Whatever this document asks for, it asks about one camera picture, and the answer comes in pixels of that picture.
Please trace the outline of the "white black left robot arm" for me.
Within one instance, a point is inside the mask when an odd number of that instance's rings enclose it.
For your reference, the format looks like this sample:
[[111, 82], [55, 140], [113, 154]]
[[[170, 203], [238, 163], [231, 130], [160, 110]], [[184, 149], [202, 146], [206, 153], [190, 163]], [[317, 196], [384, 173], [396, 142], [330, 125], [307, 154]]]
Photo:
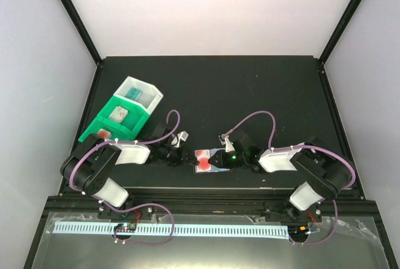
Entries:
[[118, 217], [128, 218], [133, 214], [134, 203], [128, 199], [128, 191], [111, 179], [115, 166], [199, 163], [195, 153], [184, 147], [188, 133], [173, 132], [174, 129], [160, 123], [147, 137], [133, 141], [90, 134], [64, 161], [60, 174], [73, 190], [105, 202]]

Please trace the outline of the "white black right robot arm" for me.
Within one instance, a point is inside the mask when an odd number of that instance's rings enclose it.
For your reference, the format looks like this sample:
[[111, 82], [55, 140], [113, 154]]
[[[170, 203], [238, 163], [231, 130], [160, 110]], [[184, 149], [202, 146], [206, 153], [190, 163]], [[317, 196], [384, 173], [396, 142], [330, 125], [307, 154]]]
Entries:
[[307, 210], [324, 200], [334, 200], [356, 180], [353, 164], [345, 157], [328, 150], [317, 137], [282, 148], [261, 148], [248, 134], [239, 132], [233, 140], [222, 139], [225, 147], [211, 152], [207, 163], [219, 169], [249, 169], [254, 173], [299, 173], [303, 181], [284, 205], [285, 216], [300, 220]]

